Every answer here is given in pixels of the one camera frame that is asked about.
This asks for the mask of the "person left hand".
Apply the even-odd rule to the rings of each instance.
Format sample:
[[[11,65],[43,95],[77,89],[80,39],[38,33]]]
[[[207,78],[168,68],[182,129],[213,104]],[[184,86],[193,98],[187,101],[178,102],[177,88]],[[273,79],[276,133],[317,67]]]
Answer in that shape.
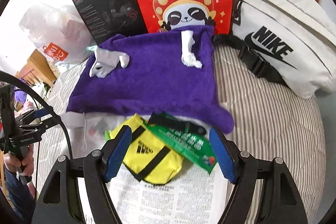
[[[7,170],[11,173],[16,172],[16,168],[20,168],[21,166],[24,166],[25,169],[23,170],[24,176],[31,176],[34,172],[34,145],[30,144],[28,145],[28,152],[26,157],[20,161],[17,159],[12,153],[6,153],[3,155],[3,160],[5,163],[5,167]]]

